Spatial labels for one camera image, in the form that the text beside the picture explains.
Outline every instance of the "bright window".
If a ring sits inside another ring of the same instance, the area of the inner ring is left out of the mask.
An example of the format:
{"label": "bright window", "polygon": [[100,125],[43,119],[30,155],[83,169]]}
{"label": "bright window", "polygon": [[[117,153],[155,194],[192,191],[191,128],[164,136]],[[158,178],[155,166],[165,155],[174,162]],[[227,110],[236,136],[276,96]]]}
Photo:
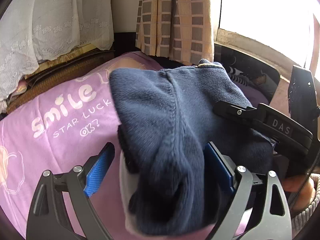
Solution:
{"label": "bright window", "polygon": [[313,0],[222,0],[220,28],[257,40],[309,67]]}

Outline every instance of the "plaid curtain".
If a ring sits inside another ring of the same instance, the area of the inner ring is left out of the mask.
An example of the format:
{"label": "plaid curtain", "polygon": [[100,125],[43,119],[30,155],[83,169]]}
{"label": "plaid curtain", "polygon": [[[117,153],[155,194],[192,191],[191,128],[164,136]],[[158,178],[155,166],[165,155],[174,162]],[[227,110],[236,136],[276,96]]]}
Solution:
{"label": "plaid curtain", "polygon": [[185,65],[213,60],[210,0],[140,0],[136,47]]}

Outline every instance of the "screw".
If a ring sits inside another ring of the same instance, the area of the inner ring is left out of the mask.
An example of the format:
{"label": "screw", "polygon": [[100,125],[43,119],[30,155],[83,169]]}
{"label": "screw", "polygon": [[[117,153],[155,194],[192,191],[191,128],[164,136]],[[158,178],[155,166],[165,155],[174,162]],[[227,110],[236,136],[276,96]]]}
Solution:
{"label": "screw", "polygon": [[44,177],[48,177],[48,176],[50,175],[50,171],[44,171],[44,172],[42,173],[42,175],[43,175]]}
{"label": "screw", "polygon": [[80,172],[80,171],[82,171],[82,167],[81,167],[81,166],[75,166],[75,167],[73,168],[73,171],[74,171],[74,172]]}
{"label": "screw", "polygon": [[237,170],[239,171],[239,172],[245,172],[247,169],[244,167],[244,166],[238,166],[237,167]]}
{"label": "screw", "polygon": [[277,174],[274,171],[269,171],[268,173],[270,177],[274,178],[275,176],[277,176]]}

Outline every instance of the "blue rubber pad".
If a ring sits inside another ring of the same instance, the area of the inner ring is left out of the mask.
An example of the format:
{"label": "blue rubber pad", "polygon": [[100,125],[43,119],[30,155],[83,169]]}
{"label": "blue rubber pad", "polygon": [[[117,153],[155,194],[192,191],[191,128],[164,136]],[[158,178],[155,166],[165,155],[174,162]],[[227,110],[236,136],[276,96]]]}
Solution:
{"label": "blue rubber pad", "polygon": [[96,161],[87,175],[87,182],[84,188],[84,193],[87,197],[91,197],[93,193],[96,193],[106,175],[109,166],[108,151],[105,151]]}
{"label": "blue rubber pad", "polygon": [[210,143],[207,143],[204,147],[204,159],[212,176],[217,179],[221,190],[228,195],[232,195],[235,192],[233,177]]}

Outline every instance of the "white lace curtain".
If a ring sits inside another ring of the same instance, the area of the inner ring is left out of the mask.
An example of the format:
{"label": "white lace curtain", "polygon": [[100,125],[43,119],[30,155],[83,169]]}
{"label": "white lace curtain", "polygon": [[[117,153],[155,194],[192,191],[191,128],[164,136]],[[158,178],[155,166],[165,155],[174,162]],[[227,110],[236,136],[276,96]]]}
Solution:
{"label": "white lace curtain", "polygon": [[0,20],[0,100],[38,61],[89,43],[111,48],[110,0],[13,0]]}

